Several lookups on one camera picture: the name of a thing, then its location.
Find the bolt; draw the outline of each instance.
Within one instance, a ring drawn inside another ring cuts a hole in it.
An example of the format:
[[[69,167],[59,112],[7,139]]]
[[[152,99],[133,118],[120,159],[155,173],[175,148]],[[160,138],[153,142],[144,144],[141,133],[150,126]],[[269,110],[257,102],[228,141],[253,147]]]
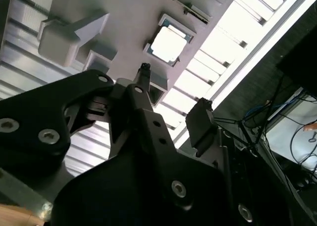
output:
[[[247,207],[245,207],[242,204],[239,204],[238,210],[242,218],[244,218],[247,222],[252,223],[253,218],[252,218],[250,210]]]
[[[0,119],[0,132],[11,133],[19,128],[19,123],[11,118]]]
[[[59,140],[59,133],[54,129],[43,129],[39,132],[39,140],[46,144],[55,144]]]
[[[143,92],[143,90],[140,88],[140,87],[135,87],[134,88],[137,92],[139,92],[139,93],[142,93]]]
[[[172,190],[179,198],[184,198],[186,196],[186,188],[183,183],[178,180],[172,182]]]
[[[104,76],[99,76],[98,78],[99,78],[99,80],[101,80],[103,82],[107,82],[108,81],[108,79],[105,78]]]

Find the wooden surface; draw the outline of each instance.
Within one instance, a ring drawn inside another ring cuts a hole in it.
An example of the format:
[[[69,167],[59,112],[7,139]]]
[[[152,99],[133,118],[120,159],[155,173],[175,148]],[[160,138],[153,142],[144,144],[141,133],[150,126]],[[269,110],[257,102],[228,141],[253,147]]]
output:
[[[0,226],[42,226],[44,222],[21,207],[0,205]]]

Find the blue cable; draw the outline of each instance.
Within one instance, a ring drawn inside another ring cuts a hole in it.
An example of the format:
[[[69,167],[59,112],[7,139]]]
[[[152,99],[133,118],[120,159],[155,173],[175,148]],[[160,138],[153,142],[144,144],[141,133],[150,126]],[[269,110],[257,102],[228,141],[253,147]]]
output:
[[[291,101],[289,101],[289,102],[286,102],[286,103],[283,103],[283,104],[280,104],[280,105],[275,105],[275,106],[273,106],[272,108],[278,108],[278,107],[281,107],[281,106],[286,106],[286,105],[289,105],[289,104],[291,104],[291,103],[293,103],[294,101],[296,101],[297,100],[297,97],[295,97],[294,99],[292,99]],[[261,108],[263,108],[264,106],[257,106],[257,107],[254,107],[254,108],[252,108],[252,109],[250,109],[247,113],[246,113],[246,115],[244,116],[244,118],[246,118],[246,117],[248,117],[250,114],[252,114],[254,111],[257,111],[257,110],[259,110],[259,109],[261,109]]]

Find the slotted ceiling panel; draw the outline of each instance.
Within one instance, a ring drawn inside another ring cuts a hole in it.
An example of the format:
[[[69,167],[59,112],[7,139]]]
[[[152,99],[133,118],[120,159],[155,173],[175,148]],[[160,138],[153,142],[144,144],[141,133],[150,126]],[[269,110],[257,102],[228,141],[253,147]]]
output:
[[[296,0],[235,0],[217,27],[190,62],[175,86],[155,111],[160,113],[180,147],[186,113],[197,98],[212,98],[222,83],[279,21]],[[12,0],[0,63],[0,98],[31,90],[66,78],[82,70],[75,61],[63,68],[38,53],[36,38],[40,22],[47,18],[52,0]],[[94,127],[72,137],[65,158],[70,173],[78,175],[108,158],[109,126],[97,122]]]

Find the gray plastic part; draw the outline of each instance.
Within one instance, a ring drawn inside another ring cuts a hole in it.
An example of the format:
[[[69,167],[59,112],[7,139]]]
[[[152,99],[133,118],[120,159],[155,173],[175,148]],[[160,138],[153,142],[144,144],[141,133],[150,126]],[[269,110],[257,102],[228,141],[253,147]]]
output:
[[[61,66],[70,66],[79,48],[103,31],[108,17],[109,14],[98,11],[69,25],[56,20],[43,21],[38,35],[39,54]]]
[[[111,49],[106,45],[96,42],[89,51],[83,71],[86,69],[91,69],[90,66],[95,61],[99,63],[104,63],[106,66],[109,66],[115,58],[116,54],[117,51]]]

